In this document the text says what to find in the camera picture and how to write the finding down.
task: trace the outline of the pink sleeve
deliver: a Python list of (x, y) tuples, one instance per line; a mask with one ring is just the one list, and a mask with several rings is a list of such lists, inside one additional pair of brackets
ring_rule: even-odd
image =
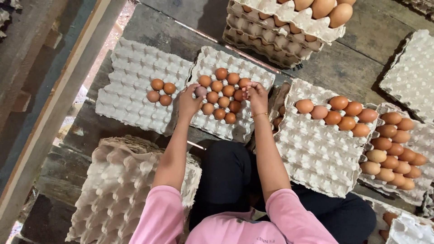
[(181, 194), (175, 188), (160, 185), (150, 190), (139, 224), (130, 244), (175, 244), (182, 232), (184, 211)]
[(271, 222), (289, 243), (338, 243), (319, 220), (303, 207), (295, 192), (290, 189), (280, 189), (271, 194), (265, 209)]

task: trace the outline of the pink shirt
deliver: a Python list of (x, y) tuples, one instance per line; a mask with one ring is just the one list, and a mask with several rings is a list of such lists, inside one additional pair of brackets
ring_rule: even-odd
[[(336, 244), (326, 228), (290, 189), (274, 192), (266, 203), (271, 222), (249, 222), (250, 213), (226, 212), (205, 218), (186, 244)], [(182, 232), (181, 194), (171, 186), (153, 188), (130, 244), (175, 244)]]

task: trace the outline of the person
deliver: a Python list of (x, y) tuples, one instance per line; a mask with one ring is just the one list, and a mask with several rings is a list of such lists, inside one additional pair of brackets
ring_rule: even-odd
[[(199, 86), (190, 85), (180, 95), (178, 123), (131, 244), (174, 244), (183, 231), (180, 191), (187, 130), (204, 99), (192, 98)], [(267, 91), (257, 82), (249, 82), (243, 91), (255, 123), (256, 156), (243, 144), (229, 141), (206, 150), (186, 244), (361, 244), (375, 227), (372, 208), (352, 193), (345, 199), (331, 198), (291, 184), (268, 120)], [(251, 221), (253, 202), (267, 213), (259, 221)]]

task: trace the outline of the gold bracelet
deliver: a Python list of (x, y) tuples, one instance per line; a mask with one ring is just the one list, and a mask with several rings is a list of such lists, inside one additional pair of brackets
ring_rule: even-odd
[(252, 116), (250, 116), (250, 117), (253, 118), (253, 117), (256, 117), (257, 115), (260, 115), (260, 114), (265, 114), (266, 116), (268, 116), (268, 113), (265, 112), (265, 113), (256, 113), (256, 114), (254, 114), (254, 115), (252, 115)]

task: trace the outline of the black pants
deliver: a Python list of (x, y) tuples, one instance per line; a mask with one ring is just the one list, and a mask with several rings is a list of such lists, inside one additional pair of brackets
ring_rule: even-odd
[[(241, 143), (214, 143), (206, 150), (201, 168), (190, 230), (213, 214), (248, 212), (249, 196), (262, 196), (256, 156)], [(374, 230), (375, 213), (360, 197), (348, 193), (345, 199), (331, 198), (302, 185), (292, 185), (305, 209), (311, 211), (340, 244), (361, 244)], [(254, 207), (265, 212), (263, 197)]]

